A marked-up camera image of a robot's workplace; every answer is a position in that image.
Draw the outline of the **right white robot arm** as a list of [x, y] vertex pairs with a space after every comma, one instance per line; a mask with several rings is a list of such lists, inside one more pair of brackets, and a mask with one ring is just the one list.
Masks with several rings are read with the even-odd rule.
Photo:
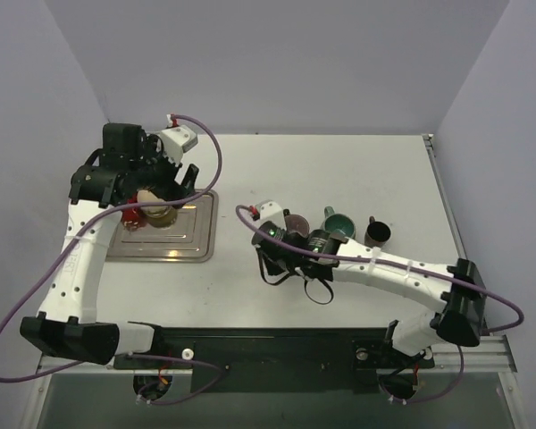
[[422, 314], [389, 325], [381, 343], [383, 359], [400, 366], [434, 344], [473, 348], [482, 336], [486, 298], [466, 288], [476, 273], [465, 259], [454, 265], [425, 264], [370, 248], [337, 232], [304, 237], [267, 221], [252, 246], [270, 276], [299, 276], [305, 282], [351, 282], [382, 290], [424, 306]]

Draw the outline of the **red mug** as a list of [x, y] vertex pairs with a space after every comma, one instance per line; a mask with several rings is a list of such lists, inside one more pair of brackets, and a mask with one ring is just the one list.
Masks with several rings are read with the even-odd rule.
[[121, 225], [127, 231], [136, 231], [145, 227], [147, 221], [139, 208], [128, 208], [121, 212]]

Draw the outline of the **dark brown mug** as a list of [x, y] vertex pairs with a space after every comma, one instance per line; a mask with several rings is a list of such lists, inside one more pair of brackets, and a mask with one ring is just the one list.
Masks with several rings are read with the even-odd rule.
[[391, 238], [391, 228], [370, 216], [364, 233], [364, 244], [370, 248], [382, 248]]

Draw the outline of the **mauve pink mug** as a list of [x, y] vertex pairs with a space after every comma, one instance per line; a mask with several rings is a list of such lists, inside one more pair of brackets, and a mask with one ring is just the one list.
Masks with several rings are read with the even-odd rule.
[[307, 237], [310, 232], [309, 222], [299, 214], [286, 214], [284, 216], [286, 230], [289, 233], [297, 233], [302, 237]]

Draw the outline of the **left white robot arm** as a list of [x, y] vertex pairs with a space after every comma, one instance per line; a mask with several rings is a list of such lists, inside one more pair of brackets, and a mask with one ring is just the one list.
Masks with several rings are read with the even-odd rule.
[[54, 358], [105, 365], [134, 353], [145, 367], [163, 363], [166, 347], [153, 326], [98, 321], [97, 293], [117, 228], [166, 228], [176, 222], [180, 201], [194, 195], [194, 164], [182, 181], [175, 177], [196, 144], [197, 134], [184, 125], [156, 134], [136, 124], [104, 126], [102, 146], [71, 177], [64, 260], [37, 315], [23, 318], [23, 338]]

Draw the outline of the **green mug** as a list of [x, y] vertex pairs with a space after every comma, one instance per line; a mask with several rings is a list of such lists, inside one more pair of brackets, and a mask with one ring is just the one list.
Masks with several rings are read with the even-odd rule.
[[323, 209], [323, 216], [321, 225], [323, 230], [329, 233], [340, 233], [350, 239], [356, 237], [356, 225], [347, 215], [336, 213], [332, 206], [326, 206]]

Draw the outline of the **beige mug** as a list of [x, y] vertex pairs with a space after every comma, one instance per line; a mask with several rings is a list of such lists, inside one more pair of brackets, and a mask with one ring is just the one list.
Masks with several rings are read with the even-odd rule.
[[[163, 203], [151, 190], [142, 189], [137, 193], [138, 203]], [[154, 228], [168, 228], [176, 223], [178, 210], [172, 206], [142, 206], [137, 209], [140, 218]]]

